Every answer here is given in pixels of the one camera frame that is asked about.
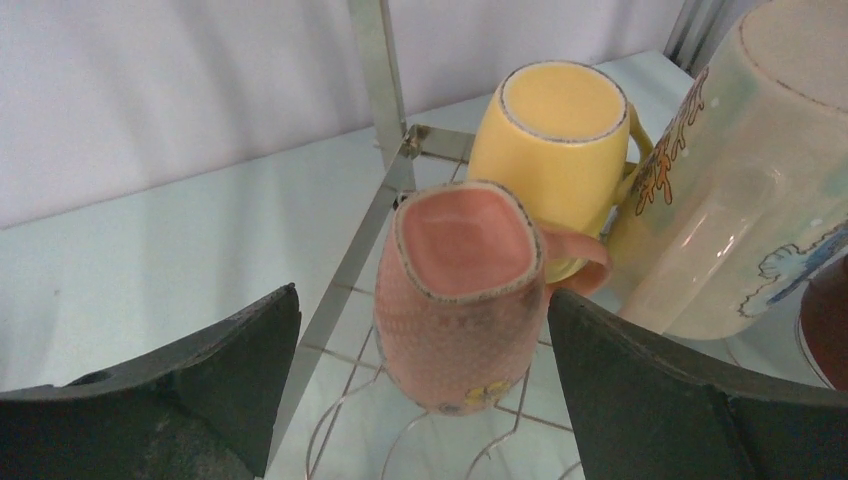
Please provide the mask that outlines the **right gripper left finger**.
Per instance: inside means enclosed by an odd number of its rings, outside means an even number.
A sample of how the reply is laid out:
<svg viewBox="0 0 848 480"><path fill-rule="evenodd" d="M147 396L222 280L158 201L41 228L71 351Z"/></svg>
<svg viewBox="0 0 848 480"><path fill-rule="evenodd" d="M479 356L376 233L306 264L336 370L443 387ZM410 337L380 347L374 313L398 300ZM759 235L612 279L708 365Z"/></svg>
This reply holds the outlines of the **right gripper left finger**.
<svg viewBox="0 0 848 480"><path fill-rule="evenodd" d="M1 396L5 479L255 479L301 325L284 285L147 354Z"/></svg>

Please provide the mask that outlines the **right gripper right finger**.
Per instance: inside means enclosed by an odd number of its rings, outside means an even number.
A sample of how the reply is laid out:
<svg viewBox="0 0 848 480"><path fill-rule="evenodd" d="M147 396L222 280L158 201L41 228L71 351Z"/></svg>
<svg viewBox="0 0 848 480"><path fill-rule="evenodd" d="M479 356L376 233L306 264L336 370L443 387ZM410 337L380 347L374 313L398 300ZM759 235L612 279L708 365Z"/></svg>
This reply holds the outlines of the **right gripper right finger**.
<svg viewBox="0 0 848 480"><path fill-rule="evenodd" d="M843 479L847 396L740 368L565 289L553 352L589 479Z"/></svg>

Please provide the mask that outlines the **salmon pink cup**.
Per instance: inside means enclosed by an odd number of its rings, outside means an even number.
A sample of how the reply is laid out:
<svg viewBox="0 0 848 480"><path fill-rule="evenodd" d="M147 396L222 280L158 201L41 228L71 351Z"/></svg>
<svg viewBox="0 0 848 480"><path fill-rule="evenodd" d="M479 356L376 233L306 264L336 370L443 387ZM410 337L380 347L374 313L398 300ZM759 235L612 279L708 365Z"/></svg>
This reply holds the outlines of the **salmon pink cup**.
<svg viewBox="0 0 848 480"><path fill-rule="evenodd" d="M416 191L393 214L376 278L387 374L430 413L484 410L524 376L552 292L587 296L611 266L599 240L542 228L498 183Z"/></svg>

